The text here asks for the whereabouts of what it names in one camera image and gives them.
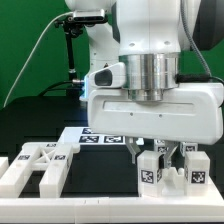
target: silver cylindrical flange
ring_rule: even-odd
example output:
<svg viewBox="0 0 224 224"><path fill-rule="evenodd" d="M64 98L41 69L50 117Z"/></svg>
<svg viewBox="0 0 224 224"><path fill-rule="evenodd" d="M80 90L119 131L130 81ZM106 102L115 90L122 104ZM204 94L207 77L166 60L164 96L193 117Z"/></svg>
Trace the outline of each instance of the silver cylindrical flange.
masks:
<svg viewBox="0 0 224 224"><path fill-rule="evenodd" d="M126 65L129 99L159 101L163 90L175 88L179 71L179 53L120 56Z"/></svg>

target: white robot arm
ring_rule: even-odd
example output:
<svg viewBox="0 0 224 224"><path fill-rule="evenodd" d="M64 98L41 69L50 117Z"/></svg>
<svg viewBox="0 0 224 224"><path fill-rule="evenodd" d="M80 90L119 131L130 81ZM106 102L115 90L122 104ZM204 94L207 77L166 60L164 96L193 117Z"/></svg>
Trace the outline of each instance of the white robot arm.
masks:
<svg viewBox="0 0 224 224"><path fill-rule="evenodd" d="M80 9L112 5L109 0L81 2ZM192 34L201 1L185 2ZM90 127L96 133L214 144L223 133L223 86L175 80L179 53L189 47L181 31L180 1L117 0L116 10L121 69L114 77L114 66L90 75L96 87L89 97ZM125 77L125 85L120 82L115 88L111 80L97 84L104 72L111 80ZM207 128L202 128L205 121Z"/></svg>

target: wire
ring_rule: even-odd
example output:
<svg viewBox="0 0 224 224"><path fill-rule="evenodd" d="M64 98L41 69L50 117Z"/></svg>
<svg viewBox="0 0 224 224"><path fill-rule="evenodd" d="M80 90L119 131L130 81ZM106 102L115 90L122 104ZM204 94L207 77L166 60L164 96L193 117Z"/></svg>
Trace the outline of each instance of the wire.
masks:
<svg viewBox="0 0 224 224"><path fill-rule="evenodd" d="M208 74L209 76L212 76L211 70L206 62L206 60L204 59L203 55L201 54L201 52L199 51L197 45L195 44L190 31L189 31L189 27L187 24L187 18L186 18L186 12L185 12L185 0L181 0L181 18L182 18L182 22L183 22L183 27L184 27L184 31L185 34L190 42L191 48L193 49L193 51L195 52L196 56L198 57L200 63L202 64L206 74Z"/></svg>
<svg viewBox="0 0 224 224"><path fill-rule="evenodd" d="M52 92L52 91L62 91L62 90L77 90L77 91L79 91L79 90L81 90L81 88L57 88L57 89L48 89L48 90L46 90L45 92L43 92L43 94L42 95L38 95L38 96L44 96L47 92Z"/></svg>
<svg viewBox="0 0 224 224"><path fill-rule="evenodd" d="M21 71L19 72L19 74L18 74L18 76L17 76L15 82L13 83L11 89L9 90L9 93L8 93L6 99L5 99L5 102L4 102L3 107L6 107L8 101L9 101L9 98L10 98L11 95L12 95L13 90L15 89L15 87L16 87L16 85L17 85L19 79L21 78L21 76L22 76L24 70L26 69L26 67L27 67L28 63L30 62L31 58L33 57L33 54L34 54L34 52L36 51L36 49L37 49L39 43L41 42L43 36L44 36L45 33L48 31L48 29L50 28L50 26L55 22L55 20L60 19L61 17L64 17L64 16L69 16L69 15L71 15L71 12L67 12L67 13L61 14L61 15L55 17L55 18L54 18L54 19L53 19L53 20L46 26L46 28L44 29L44 31L41 33L39 39L37 40L36 44L34 45L33 50L31 51L31 53L30 53L29 57L27 58L27 60L26 60L26 62L25 62L25 64L24 64L24 66L22 67Z"/></svg>
<svg viewBox="0 0 224 224"><path fill-rule="evenodd" d="M219 77L214 77L214 76L210 77L210 79L215 80L215 81L217 81L217 82L220 82L220 83L222 83L223 86L224 86L224 80L223 80L223 79L221 79L221 78L219 78Z"/></svg>
<svg viewBox="0 0 224 224"><path fill-rule="evenodd" d="M72 81L62 81L62 82L57 82L49 87L47 87L44 91L42 91L38 96L44 96L44 94L48 91L50 91L51 89L53 89L54 87L57 87L57 86L61 86L61 85L64 85L64 84L72 84Z"/></svg>

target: white plastic block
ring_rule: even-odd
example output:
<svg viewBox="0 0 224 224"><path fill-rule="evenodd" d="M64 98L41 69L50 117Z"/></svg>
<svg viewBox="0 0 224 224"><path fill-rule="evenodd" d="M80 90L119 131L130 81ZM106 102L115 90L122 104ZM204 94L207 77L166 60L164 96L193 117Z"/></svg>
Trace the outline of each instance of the white plastic block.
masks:
<svg viewBox="0 0 224 224"><path fill-rule="evenodd" d="M166 146L166 143L164 140L154 139L154 151L160 152L162 154L166 154L168 151L168 146Z"/></svg>
<svg viewBox="0 0 224 224"><path fill-rule="evenodd" d="M193 143L193 142L180 143L180 152L182 156L185 156L186 152L197 152L197 151L198 151L198 143Z"/></svg>
<svg viewBox="0 0 224 224"><path fill-rule="evenodd" d="M39 158L38 145L25 144L17 158L0 179L0 197L17 198L32 174L31 165Z"/></svg>
<svg viewBox="0 0 224 224"><path fill-rule="evenodd" d="M40 182L41 198L59 198L72 163L73 153L79 152L79 145L59 144Z"/></svg>
<svg viewBox="0 0 224 224"><path fill-rule="evenodd" d="M159 169L161 153L144 151L138 157L138 193L140 196L159 197L162 194L162 170Z"/></svg>
<svg viewBox="0 0 224 224"><path fill-rule="evenodd" d="M0 157L0 178L3 176L3 174L6 172L8 168L9 168L8 157Z"/></svg>
<svg viewBox="0 0 224 224"><path fill-rule="evenodd" d="M186 152L184 190L187 196L205 195L208 190L210 159L205 152Z"/></svg>

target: green wall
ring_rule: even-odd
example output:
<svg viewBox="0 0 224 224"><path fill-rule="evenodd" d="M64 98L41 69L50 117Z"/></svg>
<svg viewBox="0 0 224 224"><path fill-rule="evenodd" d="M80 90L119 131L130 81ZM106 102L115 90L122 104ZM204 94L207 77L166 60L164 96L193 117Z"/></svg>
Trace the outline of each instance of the green wall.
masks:
<svg viewBox="0 0 224 224"><path fill-rule="evenodd" d="M0 108L40 33L57 15L67 12L64 0L0 0ZM88 39L74 40L79 76L89 68ZM224 78L224 41L204 56L215 76ZM10 101L35 96L47 86L68 78L62 28L50 28L19 81ZM183 52L183 72L203 72L193 52Z"/></svg>

